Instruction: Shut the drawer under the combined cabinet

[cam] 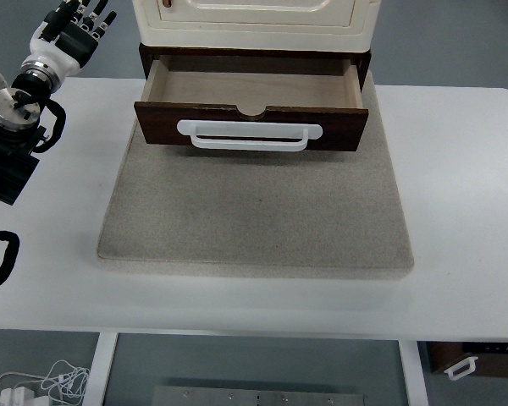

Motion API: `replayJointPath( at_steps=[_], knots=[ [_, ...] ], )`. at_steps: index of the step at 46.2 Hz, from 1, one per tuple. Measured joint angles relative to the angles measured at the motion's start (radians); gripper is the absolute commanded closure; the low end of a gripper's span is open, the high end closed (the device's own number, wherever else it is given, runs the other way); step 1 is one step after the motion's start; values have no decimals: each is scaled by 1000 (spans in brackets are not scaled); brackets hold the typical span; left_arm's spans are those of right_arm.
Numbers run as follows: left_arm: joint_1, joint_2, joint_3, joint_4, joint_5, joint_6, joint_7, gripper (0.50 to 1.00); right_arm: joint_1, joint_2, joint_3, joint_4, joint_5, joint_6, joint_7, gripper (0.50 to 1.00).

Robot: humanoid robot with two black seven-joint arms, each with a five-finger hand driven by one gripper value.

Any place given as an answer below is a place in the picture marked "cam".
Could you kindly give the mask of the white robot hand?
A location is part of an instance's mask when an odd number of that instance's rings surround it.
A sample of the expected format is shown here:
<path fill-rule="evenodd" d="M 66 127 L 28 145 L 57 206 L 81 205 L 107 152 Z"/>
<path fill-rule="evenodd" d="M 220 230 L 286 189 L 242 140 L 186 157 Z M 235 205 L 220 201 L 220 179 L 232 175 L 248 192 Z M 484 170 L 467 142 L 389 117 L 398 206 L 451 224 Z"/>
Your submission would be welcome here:
<path fill-rule="evenodd" d="M 81 71 L 116 18 L 116 12 L 111 11 L 96 27 L 108 0 L 100 0 L 85 17 L 89 4 L 90 0 L 81 0 L 77 8 L 77 0 L 62 1 L 46 16 L 30 39 L 30 55 L 21 64 L 22 74 L 35 76 L 47 87 L 60 87 L 67 77 Z"/>

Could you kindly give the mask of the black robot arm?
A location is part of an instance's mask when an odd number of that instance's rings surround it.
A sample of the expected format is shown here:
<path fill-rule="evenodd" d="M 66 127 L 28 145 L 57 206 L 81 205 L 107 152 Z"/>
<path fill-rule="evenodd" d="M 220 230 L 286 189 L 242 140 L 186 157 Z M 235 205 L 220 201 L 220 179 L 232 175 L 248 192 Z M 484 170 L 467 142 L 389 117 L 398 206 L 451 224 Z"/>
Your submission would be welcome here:
<path fill-rule="evenodd" d="M 52 99 L 65 79 L 91 59 L 116 13 L 107 4 L 63 1 L 49 12 L 30 39 L 30 54 L 7 84 L 0 74 L 0 201 L 14 204 L 39 162 L 38 154 L 60 139 L 64 109 Z"/>

